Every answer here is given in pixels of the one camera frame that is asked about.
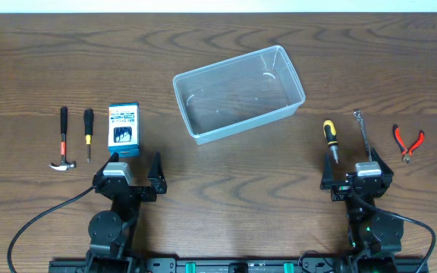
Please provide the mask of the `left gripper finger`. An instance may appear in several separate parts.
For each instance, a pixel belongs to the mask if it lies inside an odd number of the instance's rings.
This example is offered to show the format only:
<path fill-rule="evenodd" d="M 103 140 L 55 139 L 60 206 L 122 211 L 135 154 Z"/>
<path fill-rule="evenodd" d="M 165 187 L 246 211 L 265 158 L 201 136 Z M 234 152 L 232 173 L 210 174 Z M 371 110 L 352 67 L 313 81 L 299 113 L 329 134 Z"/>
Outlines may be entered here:
<path fill-rule="evenodd" d="M 119 154 L 113 152 L 109 160 L 105 163 L 105 171 L 114 171 L 119 167 Z"/>
<path fill-rule="evenodd" d="M 151 168 L 147 175 L 152 187 L 164 187 L 165 175 L 162 170 L 161 154 L 156 152 L 152 160 Z"/>

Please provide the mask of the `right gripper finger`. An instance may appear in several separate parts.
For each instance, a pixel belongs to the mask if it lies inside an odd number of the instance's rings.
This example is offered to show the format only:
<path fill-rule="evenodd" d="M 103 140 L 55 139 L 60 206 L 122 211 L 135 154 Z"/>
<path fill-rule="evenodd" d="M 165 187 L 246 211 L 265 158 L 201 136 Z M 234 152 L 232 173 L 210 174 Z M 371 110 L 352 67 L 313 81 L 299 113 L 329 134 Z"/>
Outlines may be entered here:
<path fill-rule="evenodd" d="M 324 168 L 322 172 L 322 183 L 333 183 L 334 182 L 334 173 L 331 166 L 331 159 L 329 154 L 326 153 L 324 156 Z"/>
<path fill-rule="evenodd" d="M 374 162 L 377 162 L 380 170 L 382 171 L 382 173 L 384 175 L 392 175 L 392 170 L 390 169 L 389 166 L 387 166 L 387 164 L 382 160 L 382 158 L 380 157 L 380 155 L 378 154 L 378 152 L 374 149 L 371 148 L 370 149 L 370 155 L 371 158 Z"/>

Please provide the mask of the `stubby yellow black screwdriver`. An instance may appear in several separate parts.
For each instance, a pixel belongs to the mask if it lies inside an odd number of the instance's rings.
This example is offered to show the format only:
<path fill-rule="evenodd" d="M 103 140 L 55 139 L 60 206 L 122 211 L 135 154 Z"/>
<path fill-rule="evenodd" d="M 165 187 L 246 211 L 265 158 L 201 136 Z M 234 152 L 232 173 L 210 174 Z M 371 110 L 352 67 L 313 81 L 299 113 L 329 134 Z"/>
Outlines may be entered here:
<path fill-rule="evenodd" d="M 332 152 L 333 159 L 336 164 L 339 163 L 338 156 L 338 140 L 337 140 L 337 131 L 335 129 L 335 125 L 332 120 L 327 119 L 323 123 L 323 133 L 327 144 L 329 146 L 330 151 Z"/>

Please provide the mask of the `small silver wrench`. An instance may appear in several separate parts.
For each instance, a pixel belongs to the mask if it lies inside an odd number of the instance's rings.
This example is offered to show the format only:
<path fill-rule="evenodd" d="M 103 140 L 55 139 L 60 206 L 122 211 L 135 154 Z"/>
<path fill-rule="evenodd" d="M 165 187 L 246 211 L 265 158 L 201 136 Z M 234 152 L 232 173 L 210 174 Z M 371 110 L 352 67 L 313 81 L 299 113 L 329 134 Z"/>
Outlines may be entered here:
<path fill-rule="evenodd" d="M 365 150 L 366 150 L 366 154 L 368 156 L 368 159 L 370 161 L 372 161 L 371 148 L 370 148 L 368 136 L 367 136 L 367 133 L 366 133 L 366 127 L 365 127 L 365 122 L 364 122 L 364 119 L 363 119 L 362 111 L 360 109 L 356 109 L 354 111 L 354 117 L 357 120 L 357 122 L 359 123 L 360 131 L 361 131 L 361 134 L 362 134 L 362 138 L 363 138 L 363 142 L 364 142 L 364 146 L 365 146 Z"/>

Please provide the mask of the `clear plastic container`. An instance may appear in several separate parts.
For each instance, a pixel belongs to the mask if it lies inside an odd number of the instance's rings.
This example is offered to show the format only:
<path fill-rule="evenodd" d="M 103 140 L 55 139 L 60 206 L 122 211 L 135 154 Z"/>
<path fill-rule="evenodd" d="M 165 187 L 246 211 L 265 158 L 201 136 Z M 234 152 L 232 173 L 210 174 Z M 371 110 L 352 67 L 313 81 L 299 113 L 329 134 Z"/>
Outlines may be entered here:
<path fill-rule="evenodd" d="M 186 128 L 198 145 L 289 117 L 306 101 L 280 45 L 178 74 L 172 83 Z"/>

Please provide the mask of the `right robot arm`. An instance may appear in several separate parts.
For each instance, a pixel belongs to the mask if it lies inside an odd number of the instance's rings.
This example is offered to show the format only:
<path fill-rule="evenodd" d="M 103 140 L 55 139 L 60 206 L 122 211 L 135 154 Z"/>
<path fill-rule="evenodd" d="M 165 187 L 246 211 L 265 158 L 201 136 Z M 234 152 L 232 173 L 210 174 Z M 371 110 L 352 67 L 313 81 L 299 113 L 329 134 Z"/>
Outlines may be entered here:
<path fill-rule="evenodd" d="M 344 202 L 347 209 L 347 238 L 352 250 L 331 264 L 333 272 L 396 272 L 394 254 L 401 251 L 404 222 L 382 213 L 375 205 L 390 187 L 394 172 L 372 149 L 372 161 L 360 162 L 344 180 L 334 179 L 329 155 L 319 188 L 331 193 L 333 202 Z"/>

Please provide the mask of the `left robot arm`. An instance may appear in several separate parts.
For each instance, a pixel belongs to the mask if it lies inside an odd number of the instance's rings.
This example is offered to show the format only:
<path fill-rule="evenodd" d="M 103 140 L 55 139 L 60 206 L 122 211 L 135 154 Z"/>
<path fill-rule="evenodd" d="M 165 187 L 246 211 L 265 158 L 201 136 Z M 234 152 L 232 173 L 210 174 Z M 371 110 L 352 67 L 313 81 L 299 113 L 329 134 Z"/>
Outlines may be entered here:
<path fill-rule="evenodd" d="M 88 226 L 90 250 L 86 255 L 85 273 L 145 272 L 144 258 L 132 250 L 132 242 L 140 205 L 155 202 L 159 194 L 167 192 L 161 155 L 157 152 L 147 175 L 149 186 L 133 186 L 133 175 L 128 163 L 119 161 L 113 153 L 95 173 L 93 188 L 96 193 L 112 201 L 109 210 L 93 216 Z"/>

